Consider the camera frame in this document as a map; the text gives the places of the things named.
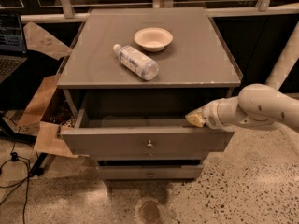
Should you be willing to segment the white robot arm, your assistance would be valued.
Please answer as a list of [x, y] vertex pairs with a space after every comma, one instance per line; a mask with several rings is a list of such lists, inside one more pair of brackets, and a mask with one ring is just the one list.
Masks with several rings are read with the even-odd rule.
[[299, 101], [263, 84], [251, 84], [236, 97], [213, 100], [185, 116], [193, 126], [228, 131], [233, 126], [274, 130], [283, 124], [299, 132]]

